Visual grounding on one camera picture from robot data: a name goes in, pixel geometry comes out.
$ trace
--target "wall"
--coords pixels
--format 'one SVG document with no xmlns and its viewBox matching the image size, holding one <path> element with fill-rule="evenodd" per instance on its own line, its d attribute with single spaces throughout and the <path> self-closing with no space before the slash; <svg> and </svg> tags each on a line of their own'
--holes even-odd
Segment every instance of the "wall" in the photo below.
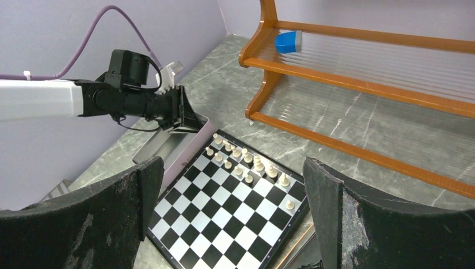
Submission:
<svg viewBox="0 0 475 269">
<path fill-rule="evenodd" d="M 258 0 L 218 0 L 228 32 L 250 38 Z M 475 40 L 473 0 L 275 0 L 279 20 Z"/>
<path fill-rule="evenodd" d="M 182 62 L 185 71 L 178 79 L 227 34 L 216 0 L 5 0 L 0 2 L 0 73 L 58 73 L 107 4 L 132 18 L 162 64 Z M 147 53 L 125 19 L 109 11 L 65 78 L 95 79 L 118 48 Z M 76 179 L 125 132 L 109 116 L 7 122 L 0 129 L 0 210 L 37 202 L 62 179 Z"/>
</svg>

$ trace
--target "white pawn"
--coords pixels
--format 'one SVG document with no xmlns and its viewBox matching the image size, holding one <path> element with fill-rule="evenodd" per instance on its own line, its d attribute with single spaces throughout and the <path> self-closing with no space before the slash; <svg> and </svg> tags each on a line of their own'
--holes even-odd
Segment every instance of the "white pawn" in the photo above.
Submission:
<svg viewBox="0 0 475 269">
<path fill-rule="evenodd" d="M 213 156 L 215 154 L 215 152 L 209 147 L 206 147 L 205 149 L 206 149 L 206 155 Z"/>
<path fill-rule="evenodd" d="M 234 167 L 234 173 L 236 173 L 236 175 L 242 175 L 243 170 L 241 168 L 239 168 L 239 166 L 235 166 Z"/>
<path fill-rule="evenodd" d="M 252 163 L 252 155 L 249 154 L 248 149 L 243 149 L 243 150 L 241 150 L 241 153 L 243 154 L 243 156 L 244 156 L 244 161 L 245 161 L 247 164 Z"/>
<path fill-rule="evenodd" d="M 231 169 L 232 163 L 228 160 L 224 160 L 224 167 L 226 169 Z"/>
<path fill-rule="evenodd" d="M 254 180 L 254 179 L 252 178 L 252 175 L 246 174 L 245 177 L 246 177 L 246 183 L 248 183 L 248 184 L 251 184 L 252 181 Z"/>
<path fill-rule="evenodd" d="M 261 172 L 264 170 L 264 165 L 260 162 L 260 159 L 255 159 L 254 158 L 254 165 L 255 165 L 255 169 L 257 170 L 257 172 Z"/>
<path fill-rule="evenodd" d="M 279 178 L 279 182 L 283 187 L 287 187 L 288 185 L 290 185 L 290 180 L 287 178 L 287 175 L 285 173 L 282 173 L 281 177 Z"/>
<path fill-rule="evenodd" d="M 223 159 L 223 158 L 222 158 L 221 154 L 215 153 L 215 158 L 216 158 L 216 161 L 217 161 L 218 163 L 222 162 L 222 159 Z"/>
<path fill-rule="evenodd" d="M 222 143 L 222 138 L 217 133 L 213 134 L 213 138 L 215 139 L 215 143 L 217 145 L 220 145 Z"/>
<path fill-rule="evenodd" d="M 267 170 L 267 174 L 269 175 L 270 178 L 275 178 L 278 175 L 277 170 L 274 168 L 273 165 L 269 166 L 269 169 Z"/>
<path fill-rule="evenodd" d="M 231 146 L 231 150 L 232 150 L 232 155 L 234 158 L 239 158 L 241 156 L 241 151 L 239 151 L 238 149 L 236 149 L 236 146 Z"/>
</svg>

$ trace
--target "white arm segment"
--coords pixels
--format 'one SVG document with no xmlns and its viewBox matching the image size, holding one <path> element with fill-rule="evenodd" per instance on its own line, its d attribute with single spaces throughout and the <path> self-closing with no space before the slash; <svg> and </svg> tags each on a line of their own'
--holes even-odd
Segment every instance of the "white arm segment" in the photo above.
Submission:
<svg viewBox="0 0 475 269">
<path fill-rule="evenodd" d="M 82 89 L 72 81 L 0 80 L 0 122 L 82 113 Z"/>
</svg>

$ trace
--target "robotic arm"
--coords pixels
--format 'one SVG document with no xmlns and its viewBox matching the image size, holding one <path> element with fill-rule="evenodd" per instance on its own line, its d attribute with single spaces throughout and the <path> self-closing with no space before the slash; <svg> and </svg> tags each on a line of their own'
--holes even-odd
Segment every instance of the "robotic arm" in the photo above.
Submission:
<svg viewBox="0 0 475 269">
<path fill-rule="evenodd" d="M 150 65 L 158 72 L 160 81 L 156 88 L 142 87 Z M 162 81 L 160 70 L 150 57 L 114 50 L 109 70 L 95 81 L 0 80 L 0 121 L 108 114 L 121 125 L 130 115 L 158 123 L 156 129 L 140 131 L 161 128 L 168 132 L 198 132 L 202 122 L 195 115 L 184 86 L 168 87 Z"/>
</svg>

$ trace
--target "gray marble floor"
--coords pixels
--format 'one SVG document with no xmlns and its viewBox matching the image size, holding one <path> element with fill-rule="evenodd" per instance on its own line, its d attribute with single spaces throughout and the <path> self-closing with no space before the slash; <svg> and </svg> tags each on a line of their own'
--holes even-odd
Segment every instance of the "gray marble floor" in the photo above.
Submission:
<svg viewBox="0 0 475 269">
<path fill-rule="evenodd" d="M 193 108 L 220 129 L 301 171 L 307 156 L 373 187 L 408 199 L 453 210 L 475 207 L 475 200 L 359 160 L 259 122 L 244 112 L 262 83 L 263 71 L 242 68 L 240 49 L 248 40 L 229 36 L 180 83 Z M 284 78 L 263 112 L 325 135 L 363 146 L 423 168 L 475 184 L 475 120 L 400 104 L 297 78 Z M 148 128 L 140 120 L 136 128 Z M 133 166 L 132 157 L 150 133 L 128 131 L 72 185 L 97 182 Z M 289 247 L 311 224 L 306 218 Z M 148 239 L 135 268 L 170 268 Z"/>
</svg>

